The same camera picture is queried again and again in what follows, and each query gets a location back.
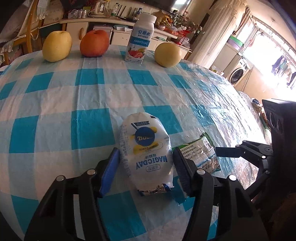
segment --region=white package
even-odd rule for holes
[[[173,156],[170,137],[157,117],[139,112],[129,115],[120,130],[124,168],[144,195],[173,187]]]

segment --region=blue and white tablecloth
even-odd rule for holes
[[[22,239],[55,177],[79,176],[106,159],[118,147],[119,126],[132,113],[157,116],[172,147],[203,132],[215,146],[265,142],[223,77],[184,60],[163,68],[150,51],[142,65],[125,62],[125,50],[110,45],[101,58],[84,58],[73,46],[55,63],[34,52],[17,58],[0,76],[0,211]],[[220,158],[220,164],[216,175],[232,173],[245,188],[256,178],[255,167],[243,159]],[[194,198],[184,199],[176,175],[173,184],[171,193],[141,197],[120,165],[110,192],[99,200],[111,241],[181,240]],[[77,199],[74,204],[77,210]],[[216,219],[213,215],[209,237],[215,235]]]

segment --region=washing machine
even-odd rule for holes
[[[233,86],[236,86],[249,72],[250,67],[243,56],[236,55],[225,68],[224,75]]]

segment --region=silver bolt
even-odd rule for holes
[[[58,182],[61,182],[61,181],[64,180],[64,176],[57,176],[56,180],[57,180]]]
[[[196,171],[199,175],[204,175],[205,174],[205,170],[204,169],[198,169]]]
[[[230,179],[231,181],[235,181],[235,180],[237,179],[237,177],[236,177],[235,175],[230,175],[230,176],[229,176],[229,179]]]
[[[95,169],[89,169],[88,171],[87,171],[87,174],[88,175],[93,175],[93,174],[95,174],[96,173],[96,170]]]

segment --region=wooden cabinet handle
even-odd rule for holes
[[[81,28],[79,31],[79,40],[82,40],[82,38],[84,37],[83,32],[84,32],[84,28]]]

